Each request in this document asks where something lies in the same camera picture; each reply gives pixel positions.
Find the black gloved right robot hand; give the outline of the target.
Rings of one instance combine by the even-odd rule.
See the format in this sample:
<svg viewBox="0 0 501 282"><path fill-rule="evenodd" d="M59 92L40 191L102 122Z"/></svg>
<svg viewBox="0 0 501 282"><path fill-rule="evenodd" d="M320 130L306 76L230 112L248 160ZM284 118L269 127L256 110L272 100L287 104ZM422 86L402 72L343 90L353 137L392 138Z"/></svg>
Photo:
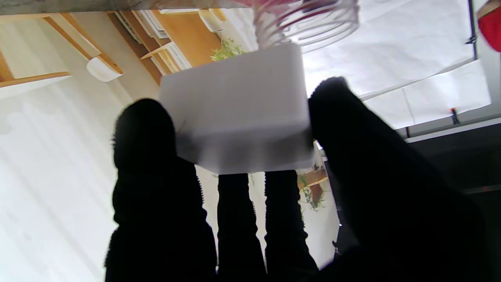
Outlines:
<svg viewBox="0 0 501 282"><path fill-rule="evenodd" d="M150 98L115 123L117 229L106 282L493 282L484 216L368 109L343 77L308 99L313 139L338 181L358 240L318 268L306 244L296 171L265 173L265 242L247 174L218 179L218 241L195 165L177 156L174 126Z"/></svg>

